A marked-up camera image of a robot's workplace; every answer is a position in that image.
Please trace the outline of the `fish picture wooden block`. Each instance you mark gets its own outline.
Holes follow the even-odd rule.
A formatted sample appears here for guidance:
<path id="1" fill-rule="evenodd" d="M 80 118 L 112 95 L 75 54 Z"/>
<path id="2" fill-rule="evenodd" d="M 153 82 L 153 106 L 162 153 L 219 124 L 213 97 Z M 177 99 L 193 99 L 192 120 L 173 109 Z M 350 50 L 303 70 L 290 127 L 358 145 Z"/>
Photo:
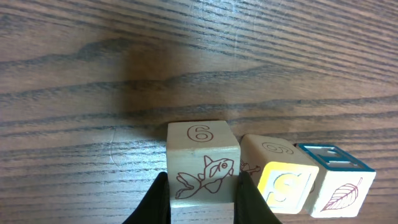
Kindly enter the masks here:
<path id="1" fill-rule="evenodd" d="M 169 123 L 166 157 L 171 207 L 234 201 L 241 149 L 226 121 Z"/>

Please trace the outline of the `yellow S block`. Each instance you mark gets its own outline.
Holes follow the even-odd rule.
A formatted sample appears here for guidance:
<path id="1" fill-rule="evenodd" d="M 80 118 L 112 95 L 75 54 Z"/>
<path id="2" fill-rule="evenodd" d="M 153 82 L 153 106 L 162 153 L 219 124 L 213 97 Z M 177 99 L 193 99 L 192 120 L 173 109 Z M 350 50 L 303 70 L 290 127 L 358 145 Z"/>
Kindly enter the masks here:
<path id="1" fill-rule="evenodd" d="M 240 147 L 241 170 L 249 173 L 272 212 L 299 213 L 319 167 L 285 139 L 246 134 Z"/>

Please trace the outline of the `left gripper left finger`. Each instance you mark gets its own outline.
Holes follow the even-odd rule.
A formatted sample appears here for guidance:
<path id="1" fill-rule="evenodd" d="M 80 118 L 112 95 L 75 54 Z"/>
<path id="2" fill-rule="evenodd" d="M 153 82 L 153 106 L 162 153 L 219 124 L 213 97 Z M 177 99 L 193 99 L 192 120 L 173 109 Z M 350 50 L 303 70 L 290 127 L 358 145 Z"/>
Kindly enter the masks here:
<path id="1" fill-rule="evenodd" d="M 168 175 L 160 172 L 144 198 L 123 224 L 171 224 Z"/>

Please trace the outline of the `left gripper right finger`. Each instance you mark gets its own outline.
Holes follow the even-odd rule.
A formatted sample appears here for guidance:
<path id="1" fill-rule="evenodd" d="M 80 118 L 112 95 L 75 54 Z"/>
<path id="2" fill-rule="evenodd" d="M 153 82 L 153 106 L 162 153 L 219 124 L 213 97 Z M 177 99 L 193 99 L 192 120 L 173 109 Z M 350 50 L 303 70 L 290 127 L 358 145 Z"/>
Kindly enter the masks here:
<path id="1" fill-rule="evenodd" d="M 266 204 L 248 172 L 240 172 L 234 201 L 234 224 L 282 224 Z"/>

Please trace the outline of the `leaf picture wooden block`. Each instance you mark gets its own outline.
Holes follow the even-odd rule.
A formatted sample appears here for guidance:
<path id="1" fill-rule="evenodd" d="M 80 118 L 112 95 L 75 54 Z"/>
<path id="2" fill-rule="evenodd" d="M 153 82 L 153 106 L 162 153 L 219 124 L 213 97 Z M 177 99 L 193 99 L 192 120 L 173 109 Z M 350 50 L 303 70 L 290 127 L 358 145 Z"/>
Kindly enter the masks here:
<path id="1" fill-rule="evenodd" d="M 298 143 L 319 167 L 303 208 L 313 218 L 355 217 L 376 177 L 376 171 L 341 148 Z"/>

